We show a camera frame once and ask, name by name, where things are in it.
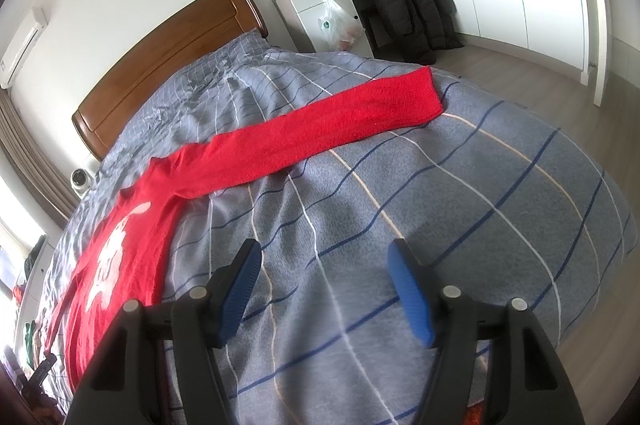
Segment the red knit sweater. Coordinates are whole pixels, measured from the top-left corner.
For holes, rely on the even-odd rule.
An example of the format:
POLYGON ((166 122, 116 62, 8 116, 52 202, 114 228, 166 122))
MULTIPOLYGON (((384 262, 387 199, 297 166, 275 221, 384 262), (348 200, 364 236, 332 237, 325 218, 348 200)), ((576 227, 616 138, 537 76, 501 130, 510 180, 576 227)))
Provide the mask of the red knit sweater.
POLYGON ((276 118, 154 158, 117 194, 55 306, 46 344, 64 337, 65 374, 77 387, 116 312, 129 298, 160 302, 169 246, 186 203, 254 182, 304 159, 442 114, 430 68, 375 78, 276 118))

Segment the folded pink green clothes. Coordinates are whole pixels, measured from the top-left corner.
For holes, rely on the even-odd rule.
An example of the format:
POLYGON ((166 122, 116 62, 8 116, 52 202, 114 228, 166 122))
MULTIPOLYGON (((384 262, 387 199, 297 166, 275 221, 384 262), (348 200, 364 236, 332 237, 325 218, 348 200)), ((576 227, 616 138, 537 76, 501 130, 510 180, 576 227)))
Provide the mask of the folded pink green clothes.
POLYGON ((46 339, 47 321, 45 315, 37 315, 35 319, 24 324, 26 362, 32 371, 35 371, 40 364, 46 339))

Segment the beige curtain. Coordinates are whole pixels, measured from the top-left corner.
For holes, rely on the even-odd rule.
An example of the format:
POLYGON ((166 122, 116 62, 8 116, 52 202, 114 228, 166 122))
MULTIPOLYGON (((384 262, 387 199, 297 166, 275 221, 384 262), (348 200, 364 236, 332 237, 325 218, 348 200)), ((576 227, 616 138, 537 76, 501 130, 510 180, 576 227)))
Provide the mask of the beige curtain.
POLYGON ((16 111, 6 89, 1 90, 1 149, 43 211, 65 229, 79 199, 65 178, 40 150, 16 111))

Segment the black hanging jacket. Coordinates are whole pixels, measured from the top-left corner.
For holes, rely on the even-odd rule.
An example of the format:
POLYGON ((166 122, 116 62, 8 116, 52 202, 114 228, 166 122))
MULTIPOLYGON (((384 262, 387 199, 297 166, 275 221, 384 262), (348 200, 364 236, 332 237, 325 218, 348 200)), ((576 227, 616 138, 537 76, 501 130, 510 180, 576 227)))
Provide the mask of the black hanging jacket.
POLYGON ((463 46, 454 0, 373 0, 395 49, 407 62, 433 64, 436 54, 463 46))

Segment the white dresser cabinet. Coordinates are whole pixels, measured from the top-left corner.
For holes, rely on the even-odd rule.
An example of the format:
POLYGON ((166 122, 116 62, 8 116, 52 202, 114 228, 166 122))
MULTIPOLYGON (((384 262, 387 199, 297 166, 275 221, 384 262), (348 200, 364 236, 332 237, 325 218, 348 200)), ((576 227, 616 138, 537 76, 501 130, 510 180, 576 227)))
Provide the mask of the white dresser cabinet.
POLYGON ((348 50, 372 58, 357 0, 272 0, 298 52, 348 50))

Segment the white window side cabinet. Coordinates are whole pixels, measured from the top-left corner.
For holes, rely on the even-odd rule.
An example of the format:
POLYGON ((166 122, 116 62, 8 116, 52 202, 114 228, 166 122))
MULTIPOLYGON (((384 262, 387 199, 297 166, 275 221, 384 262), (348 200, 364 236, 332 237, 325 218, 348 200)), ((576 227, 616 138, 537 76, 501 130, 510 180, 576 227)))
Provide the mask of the white window side cabinet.
POLYGON ((25 325, 37 318, 44 277, 50 266, 53 253, 54 247, 49 243, 49 240, 44 241, 26 283, 22 304, 17 315, 13 346, 14 353, 20 360, 25 359, 25 325))

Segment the brown wooden headboard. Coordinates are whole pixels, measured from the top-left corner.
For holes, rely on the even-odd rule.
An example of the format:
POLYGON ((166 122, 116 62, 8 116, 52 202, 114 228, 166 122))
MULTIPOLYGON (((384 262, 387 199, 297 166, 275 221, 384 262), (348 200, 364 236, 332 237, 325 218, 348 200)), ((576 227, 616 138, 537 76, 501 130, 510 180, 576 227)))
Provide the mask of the brown wooden headboard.
POLYGON ((82 142, 103 160, 172 74, 253 30, 268 35, 254 0, 194 0, 145 35, 81 101, 72 122, 82 142))

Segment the white plastic bag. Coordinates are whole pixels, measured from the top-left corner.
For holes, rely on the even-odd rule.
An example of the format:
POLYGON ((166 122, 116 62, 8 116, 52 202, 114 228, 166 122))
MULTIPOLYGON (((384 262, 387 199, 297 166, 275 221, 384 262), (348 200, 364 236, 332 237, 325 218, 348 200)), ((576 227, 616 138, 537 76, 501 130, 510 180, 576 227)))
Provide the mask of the white plastic bag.
POLYGON ((349 15, 336 0, 322 0, 318 25, 330 52, 346 52, 364 33, 359 20, 349 15))

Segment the white air conditioner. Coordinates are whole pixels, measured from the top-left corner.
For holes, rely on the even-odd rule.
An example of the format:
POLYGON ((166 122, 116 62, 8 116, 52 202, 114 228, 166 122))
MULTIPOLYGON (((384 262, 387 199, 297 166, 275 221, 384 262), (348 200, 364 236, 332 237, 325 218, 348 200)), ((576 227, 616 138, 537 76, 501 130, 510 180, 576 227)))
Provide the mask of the white air conditioner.
POLYGON ((34 7, 26 15, 1 59, 2 89, 12 87, 22 65, 47 26, 47 18, 41 8, 34 7))

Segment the grey plaid bed duvet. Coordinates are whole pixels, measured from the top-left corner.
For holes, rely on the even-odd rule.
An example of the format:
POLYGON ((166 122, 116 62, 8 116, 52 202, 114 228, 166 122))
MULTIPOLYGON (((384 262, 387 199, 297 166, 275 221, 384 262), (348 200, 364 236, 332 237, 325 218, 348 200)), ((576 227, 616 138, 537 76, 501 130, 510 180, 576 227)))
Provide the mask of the grey plaid bed duvet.
MULTIPOLYGON (((256 32, 188 64, 118 137, 56 245, 42 338, 120 190, 153 158, 416 66, 303 55, 256 32)), ((240 424, 409 424, 434 350, 410 330, 386 267, 405 239, 463 293, 522 297, 558 346, 602 301, 639 241, 615 180, 551 124, 433 70, 444 113, 186 202, 160 269, 173 301, 247 237, 262 269, 238 334, 214 350, 240 424)))

